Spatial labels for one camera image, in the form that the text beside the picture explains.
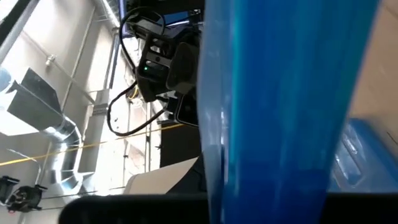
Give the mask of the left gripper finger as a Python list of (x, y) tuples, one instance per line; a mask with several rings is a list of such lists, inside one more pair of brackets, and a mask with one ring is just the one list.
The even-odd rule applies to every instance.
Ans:
[(170, 193), (207, 193), (205, 166), (201, 154)]

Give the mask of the black room partition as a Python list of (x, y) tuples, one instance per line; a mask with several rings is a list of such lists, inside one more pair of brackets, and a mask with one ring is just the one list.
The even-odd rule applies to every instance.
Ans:
[(160, 168), (198, 157), (201, 153), (198, 128), (176, 125), (172, 121), (160, 123)]

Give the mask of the white shade silver lamp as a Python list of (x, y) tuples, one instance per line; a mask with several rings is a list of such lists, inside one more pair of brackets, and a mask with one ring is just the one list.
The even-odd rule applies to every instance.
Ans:
[(198, 157), (132, 176), (124, 195), (166, 194), (193, 167)]

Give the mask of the black ceiling spotlight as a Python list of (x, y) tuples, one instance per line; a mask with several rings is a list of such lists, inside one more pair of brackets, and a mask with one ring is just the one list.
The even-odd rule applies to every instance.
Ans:
[(47, 188), (41, 185), (19, 187), (7, 200), (7, 211), (9, 213), (41, 211), (42, 207), (39, 206), (39, 203), (45, 191), (47, 191)]
[(15, 185), (20, 182), (19, 179), (15, 179), (9, 176), (2, 176), (0, 178), (0, 204), (5, 205), (8, 198), (12, 193), (12, 189)]

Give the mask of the silver ceiling air duct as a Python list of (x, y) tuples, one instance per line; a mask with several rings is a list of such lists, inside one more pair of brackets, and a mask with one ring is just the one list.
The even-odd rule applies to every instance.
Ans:
[(0, 67), (0, 133), (47, 135), (55, 153), (49, 171), (51, 190), (63, 194), (80, 191), (81, 133), (62, 111), (56, 91), (31, 68), (15, 77)]

